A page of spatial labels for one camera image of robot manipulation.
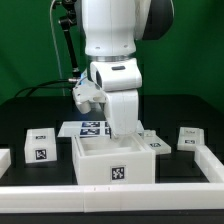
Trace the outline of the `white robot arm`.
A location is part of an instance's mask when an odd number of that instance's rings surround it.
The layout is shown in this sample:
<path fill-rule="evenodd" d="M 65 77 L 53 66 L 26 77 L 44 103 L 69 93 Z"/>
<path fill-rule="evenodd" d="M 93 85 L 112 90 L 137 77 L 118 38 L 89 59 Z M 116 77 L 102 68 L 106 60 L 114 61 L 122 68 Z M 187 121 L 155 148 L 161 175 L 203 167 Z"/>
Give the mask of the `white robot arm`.
<path fill-rule="evenodd" d="M 87 75 L 73 89 L 82 113 L 103 105 L 112 133 L 130 135 L 138 121 L 142 76 L 135 58 L 137 40 L 157 40 L 174 19 L 172 0 L 82 0 L 82 20 L 89 59 Z"/>

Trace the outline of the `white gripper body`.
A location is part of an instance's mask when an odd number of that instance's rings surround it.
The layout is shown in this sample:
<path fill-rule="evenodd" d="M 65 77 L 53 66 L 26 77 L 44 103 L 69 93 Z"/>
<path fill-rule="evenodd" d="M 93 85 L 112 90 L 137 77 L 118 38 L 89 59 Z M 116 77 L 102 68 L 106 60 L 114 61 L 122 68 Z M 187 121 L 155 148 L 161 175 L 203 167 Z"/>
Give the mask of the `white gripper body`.
<path fill-rule="evenodd" d="M 106 94 L 105 117 L 114 135 L 129 135 L 136 131 L 138 104 L 136 90 Z"/>

